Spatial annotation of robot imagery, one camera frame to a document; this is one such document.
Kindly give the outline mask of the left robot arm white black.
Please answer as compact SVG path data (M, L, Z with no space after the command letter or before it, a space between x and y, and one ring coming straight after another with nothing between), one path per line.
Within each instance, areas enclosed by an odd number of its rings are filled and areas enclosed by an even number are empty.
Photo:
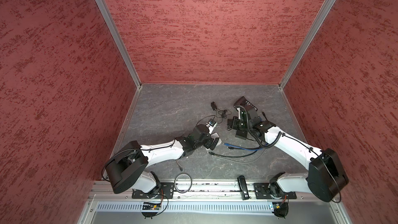
M146 168L187 157L201 147L214 149L220 143L219 136L213 133L216 126L217 123L210 120L206 124L195 126L188 136L181 136L158 145L129 142L104 165L114 194L136 189L156 195L161 187L160 181L154 172L148 172Z

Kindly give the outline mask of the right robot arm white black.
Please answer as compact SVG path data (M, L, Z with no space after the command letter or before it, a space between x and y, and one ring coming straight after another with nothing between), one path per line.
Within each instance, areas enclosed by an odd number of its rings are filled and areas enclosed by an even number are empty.
M234 107L238 111L238 130L246 131L260 148L278 148L306 169L303 173L275 175L269 182L268 194L280 199L290 192L304 192L323 202L341 196L349 179L334 150L320 149L298 140L269 120L262 120L251 105Z

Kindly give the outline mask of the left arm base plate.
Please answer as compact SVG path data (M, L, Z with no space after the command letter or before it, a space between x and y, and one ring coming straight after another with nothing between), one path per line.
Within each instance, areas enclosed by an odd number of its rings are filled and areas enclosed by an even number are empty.
M172 199L174 194L174 183L160 183L148 193L133 189L132 199Z

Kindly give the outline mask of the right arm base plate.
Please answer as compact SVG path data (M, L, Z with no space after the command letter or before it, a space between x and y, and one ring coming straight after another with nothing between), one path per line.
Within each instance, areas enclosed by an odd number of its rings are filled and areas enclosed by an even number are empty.
M254 183L254 192L257 200L295 200L297 195L295 192L282 192L278 196L273 196L269 188L269 183Z

